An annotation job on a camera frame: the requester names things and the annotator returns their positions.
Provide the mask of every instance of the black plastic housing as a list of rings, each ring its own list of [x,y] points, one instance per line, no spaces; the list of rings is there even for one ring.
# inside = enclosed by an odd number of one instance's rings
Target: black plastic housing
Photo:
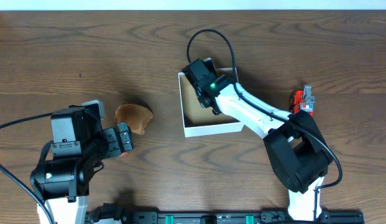
[[[215,115],[221,114],[219,106],[216,104],[216,97],[220,91],[230,84],[234,84],[233,78],[223,74],[216,76],[216,70],[212,60],[205,61],[197,59],[187,65],[182,72],[193,86],[201,107],[212,107]]]
[[[271,129],[263,138],[274,174],[286,188],[305,193],[311,183],[327,174],[328,165],[333,159],[328,152],[322,150],[319,142],[295,131],[288,125],[289,122],[312,130],[320,141],[325,145],[326,143],[313,117],[303,110],[292,114],[287,123],[278,129]],[[302,142],[292,148],[288,142],[290,137],[301,138]]]
[[[97,104],[70,106],[52,118],[53,141],[42,149],[30,181],[41,200],[89,195],[89,182],[101,160],[133,150],[131,129],[126,123],[102,130]],[[52,147],[53,160],[45,158]]]

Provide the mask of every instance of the bread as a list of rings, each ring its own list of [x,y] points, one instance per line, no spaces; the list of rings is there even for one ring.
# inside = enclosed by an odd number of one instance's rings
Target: bread
[[[139,105],[123,103],[116,110],[114,120],[117,123],[126,122],[133,133],[144,134],[145,128],[152,118],[153,113],[149,109]]]

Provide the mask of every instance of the open cardboard box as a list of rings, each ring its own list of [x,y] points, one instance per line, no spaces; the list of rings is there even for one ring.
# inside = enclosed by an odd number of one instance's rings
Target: open cardboard box
[[[218,68],[217,75],[230,75],[232,68]],[[185,137],[205,136],[210,134],[233,133],[241,131],[244,124],[225,114],[214,115],[212,108],[202,108],[195,91],[185,74],[180,72],[179,92],[182,104],[183,129]]]

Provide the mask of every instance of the wooden table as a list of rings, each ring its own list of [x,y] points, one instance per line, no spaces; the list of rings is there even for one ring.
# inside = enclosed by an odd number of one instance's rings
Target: wooden table
[[[315,120],[344,177],[321,192],[333,210],[357,209],[386,223],[386,11],[0,12],[0,124],[101,100],[114,126],[122,102],[146,102],[154,119],[133,153],[105,161],[90,182],[89,209],[286,208],[288,194],[251,130],[185,138],[177,73],[198,30],[221,31],[239,78],[260,99],[288,109],[307,83]],[[226,44],[197,37],[192,58],[229,66]],[[0,130],[0,162],[28,186],[49,118]],[[326,182],[336,178],[331,165]],[[36,203],[0,173],[0,223],[38,223]]]

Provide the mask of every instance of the green connector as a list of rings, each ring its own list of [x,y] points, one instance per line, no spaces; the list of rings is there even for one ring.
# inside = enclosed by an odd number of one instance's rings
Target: green connector
[[[255,217],[253,215],[245,216],[245,220],[247,221],[247,224],[255,224]]]
[[[173,215],[165,216],[165,224],[173,224]]]

